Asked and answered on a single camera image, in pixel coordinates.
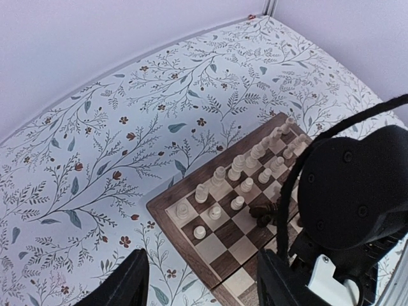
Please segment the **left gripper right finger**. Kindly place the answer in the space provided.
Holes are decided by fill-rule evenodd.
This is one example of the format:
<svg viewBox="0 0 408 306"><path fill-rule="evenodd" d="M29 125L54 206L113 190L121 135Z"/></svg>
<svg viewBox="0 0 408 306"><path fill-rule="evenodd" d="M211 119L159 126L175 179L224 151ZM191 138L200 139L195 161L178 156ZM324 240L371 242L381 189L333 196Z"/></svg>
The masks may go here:
<svg viewBox="0 0 408 306"><path fill-rule="evenodd" d="M257 255L257 292L260 305L327 305L305 281L294 273L273 251L262 249Z"/></svg>

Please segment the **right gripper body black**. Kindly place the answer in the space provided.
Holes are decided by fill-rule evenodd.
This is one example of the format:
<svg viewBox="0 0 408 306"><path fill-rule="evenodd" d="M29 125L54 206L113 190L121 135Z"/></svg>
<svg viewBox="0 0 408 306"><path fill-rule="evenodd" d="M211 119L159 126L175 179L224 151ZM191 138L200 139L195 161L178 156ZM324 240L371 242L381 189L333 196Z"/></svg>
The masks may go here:
<svg viewBox="0 0 408 306"><path fill-rule="evenodd" d="M303 167L298 207L303 229L290 254L309 265L325 254L341 275L367 272L407 233L407 130L319 142Z"/></svg>

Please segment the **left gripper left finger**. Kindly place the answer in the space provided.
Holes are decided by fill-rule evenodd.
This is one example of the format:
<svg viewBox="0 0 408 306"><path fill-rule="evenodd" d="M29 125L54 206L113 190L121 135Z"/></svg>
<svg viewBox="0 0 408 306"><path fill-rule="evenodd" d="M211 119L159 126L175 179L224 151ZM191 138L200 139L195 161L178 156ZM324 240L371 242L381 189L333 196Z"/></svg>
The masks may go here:
<svg viewBox="0 0 408 306"><path fill-rule="evenodd" d="M145 249L135 249L93 292L75 306L145 306L149 292L149 261Z"/></svg>

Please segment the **wooden chess board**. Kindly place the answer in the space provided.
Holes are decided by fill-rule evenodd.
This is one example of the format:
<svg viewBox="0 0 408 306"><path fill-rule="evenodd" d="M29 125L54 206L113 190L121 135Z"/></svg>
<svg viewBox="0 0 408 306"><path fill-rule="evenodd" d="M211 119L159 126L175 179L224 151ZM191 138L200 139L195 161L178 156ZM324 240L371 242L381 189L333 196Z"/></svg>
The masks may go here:
<svg viewBox="0 0 408 306"><path fill-rule="evenodd" d="M249 156L252 147L289 122L284 113L204 164L147 203L156 224L197 278L222 305L257 305L257 253L276 248L276 228L259 228L249 210L274 204L300 150L310 140L295 124L238 180L225 178L214 185L219 166L229 170L237 155ZM286 153L291 144L298 150Z"/></svg>

